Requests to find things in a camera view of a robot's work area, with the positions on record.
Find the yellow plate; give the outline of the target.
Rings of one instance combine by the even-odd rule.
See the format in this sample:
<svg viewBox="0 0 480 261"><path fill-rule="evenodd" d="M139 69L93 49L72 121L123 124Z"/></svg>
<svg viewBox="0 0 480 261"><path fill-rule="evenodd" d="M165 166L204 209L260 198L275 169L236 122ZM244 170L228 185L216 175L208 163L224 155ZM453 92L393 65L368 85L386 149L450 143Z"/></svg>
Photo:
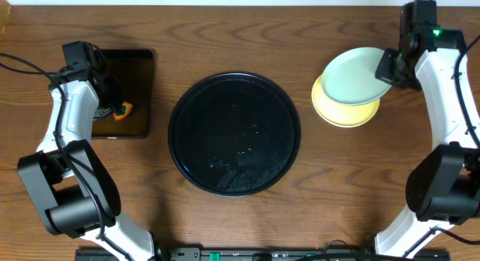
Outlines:
<svg viewBox="0 0 480 261"><path fill-rule="evenodd" d="M355 128L369 122L377 113L380 100L358 106L338 103L323 91L322 76L318 76L311 90L313 108L331 125L340 128Z"/></svg>

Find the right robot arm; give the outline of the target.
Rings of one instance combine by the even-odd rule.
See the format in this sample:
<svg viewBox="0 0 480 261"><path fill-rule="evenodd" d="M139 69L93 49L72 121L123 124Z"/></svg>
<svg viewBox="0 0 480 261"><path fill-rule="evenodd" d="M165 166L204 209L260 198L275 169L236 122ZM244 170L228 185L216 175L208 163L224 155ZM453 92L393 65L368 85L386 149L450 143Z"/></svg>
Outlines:
<svg viewBox="0 0 480 261"><path fill-rule="evenodd" d="M410 173L406 206L373 240L376 258L411 260L438 233L479 217L479 114L467 74L462 31L437 22L434 0L400 12L397 49L386 49L375 77L424 95L431 153Z"/></svg>

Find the orange green scrub sponge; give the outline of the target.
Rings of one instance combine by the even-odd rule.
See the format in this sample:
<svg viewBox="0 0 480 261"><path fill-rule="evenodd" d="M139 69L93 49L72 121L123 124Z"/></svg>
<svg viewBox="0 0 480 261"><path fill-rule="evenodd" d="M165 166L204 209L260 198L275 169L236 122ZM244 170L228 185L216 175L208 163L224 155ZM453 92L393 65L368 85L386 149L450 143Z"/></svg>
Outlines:
<svg viewBox="0 0 480 261"><path fill-rule="evenodd" d="M116 122L125 119L132 111L133 105L124 101L121 106L117 107L113 113L113 118Z"/></svg>

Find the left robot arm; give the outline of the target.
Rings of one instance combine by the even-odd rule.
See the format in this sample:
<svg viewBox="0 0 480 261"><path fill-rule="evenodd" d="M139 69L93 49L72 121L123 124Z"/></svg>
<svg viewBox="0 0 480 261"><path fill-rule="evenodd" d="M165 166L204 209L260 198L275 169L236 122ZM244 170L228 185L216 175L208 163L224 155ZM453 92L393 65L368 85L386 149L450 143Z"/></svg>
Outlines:
<svg viewBox="0 0 480 261"><path fill-rule="evenodd" d="M151 232L122 212L118 188L92 148L95 121L121 120L132 106L105 74L107 60L85 41L62 47L66 65L38 73L50 81L53 106L45 137L17 170L46 230L94 242L118 260L159 260Z"/></svg>

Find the pale green plate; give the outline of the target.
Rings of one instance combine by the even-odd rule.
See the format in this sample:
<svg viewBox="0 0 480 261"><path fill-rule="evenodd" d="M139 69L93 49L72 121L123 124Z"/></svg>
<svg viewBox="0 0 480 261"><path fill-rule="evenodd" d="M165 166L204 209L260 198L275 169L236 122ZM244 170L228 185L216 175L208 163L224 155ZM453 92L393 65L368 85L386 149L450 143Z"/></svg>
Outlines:
<svg viewBox="0 0 480 261"><path fill-rule="evenodd" d="M322 90L340 104L358 106L380 99L392 87L375 77L384 55L376 47L359 47L334 58L322 73Z"/></svg>

